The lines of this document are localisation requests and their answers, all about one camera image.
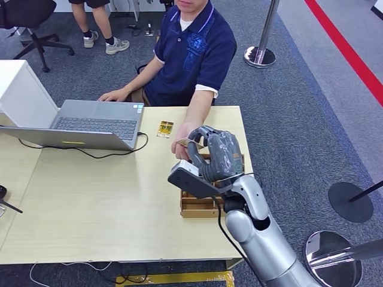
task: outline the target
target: man's arm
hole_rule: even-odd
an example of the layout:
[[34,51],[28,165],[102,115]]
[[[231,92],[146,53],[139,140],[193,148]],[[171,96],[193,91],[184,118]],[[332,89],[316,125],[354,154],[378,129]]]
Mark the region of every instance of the man's arm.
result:
[[157,57],[155,56],[152,61],[149,62],[149,64],[146,66],[141,73],[140,73],[140,75],[135,77],[133,81],[119,90],[110,91],[109,93],[103,94],[98,100],[116,100],[117,102],[123,102],[126,99],[126,97],[128,97],[128,94],[138,88],[141,88],[151,81],[162,67],[163,63],[161,63]]
[[175,140],[171,145],[171,151],[178,159],[188,159],[186,148],[178,145],[176,141],[187,138],[192,130],[202,126],[210,111],[213,100],[213,91],[195,91],[186,111],[185,119],[178,128]]

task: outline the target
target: laptop keyboard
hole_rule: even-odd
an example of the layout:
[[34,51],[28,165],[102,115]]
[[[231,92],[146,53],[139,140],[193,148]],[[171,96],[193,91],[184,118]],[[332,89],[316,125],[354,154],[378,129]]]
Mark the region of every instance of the laptop keyboard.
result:
[[82,132],[111,132],[124,141],[131,141],[134,135],[136,125],[137,121],[59,117],[54,129],[79,130]]

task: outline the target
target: laptop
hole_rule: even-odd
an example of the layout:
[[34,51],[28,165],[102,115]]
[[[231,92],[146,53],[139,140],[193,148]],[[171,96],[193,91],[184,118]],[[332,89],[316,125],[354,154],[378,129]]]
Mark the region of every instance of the laptop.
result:
[[66,100],[49,129],[0,127],[0,133],[40,146],[130,151],[144,103]]

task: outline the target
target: red floor line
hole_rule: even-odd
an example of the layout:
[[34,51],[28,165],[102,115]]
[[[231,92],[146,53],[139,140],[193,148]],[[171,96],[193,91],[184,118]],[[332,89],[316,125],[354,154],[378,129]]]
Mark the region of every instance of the red floor line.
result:
[[332,24],[316,0],[305,0],[305,2],[348,64],[383,106],[383,85],[344,39],[335,25]]

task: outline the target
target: stanchion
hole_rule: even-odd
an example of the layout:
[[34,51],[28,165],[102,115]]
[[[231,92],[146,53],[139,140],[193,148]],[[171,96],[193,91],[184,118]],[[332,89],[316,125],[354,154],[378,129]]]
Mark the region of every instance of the stanchion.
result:
[[383,187],[378,182],[365,191],[348,182],[338,182],[329,190],[331,206],[340,216],[351,222],[362,223],[373,215],[373,205],[369,194]]
[[352,246],[332,231],[318,231],[310,236],[304,260],[312,276],[323,286],[355,287],[362,279],[361,260],[383,256],[383,239]]
[[271,0],[270,7],[267,13],[267,18],[264,23],[264,31],[261,37],[258,47],[250,47],[245,51],[243,58],[245,62],[255,68],[268,68],[276,61],[274,53],[266,49],[269,40],[271,23],[278,9],[279,0]]

